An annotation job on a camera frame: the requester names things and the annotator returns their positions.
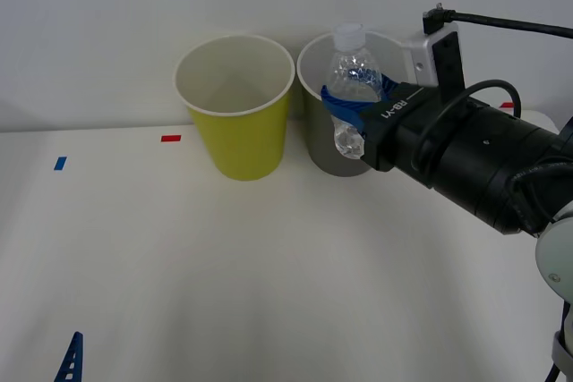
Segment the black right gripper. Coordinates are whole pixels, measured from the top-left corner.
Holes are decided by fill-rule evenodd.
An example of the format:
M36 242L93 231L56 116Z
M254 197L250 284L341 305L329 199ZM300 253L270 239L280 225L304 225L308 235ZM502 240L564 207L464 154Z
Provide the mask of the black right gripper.
M441 120L420 141L424 129L442 110L440 91L409 83L397 84L373 69L357 72L360 83L374 91L375 101L335 98L326 85L322 104L364 136L363 161L373 169L404 173L443 173L449 145L449 121Z

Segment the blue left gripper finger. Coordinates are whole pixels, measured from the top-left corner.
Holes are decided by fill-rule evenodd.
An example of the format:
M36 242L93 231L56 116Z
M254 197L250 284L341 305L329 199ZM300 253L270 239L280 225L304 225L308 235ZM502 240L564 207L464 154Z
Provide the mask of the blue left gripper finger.
M75 332L69 343L55 382L81 382L83 364L83 334Z

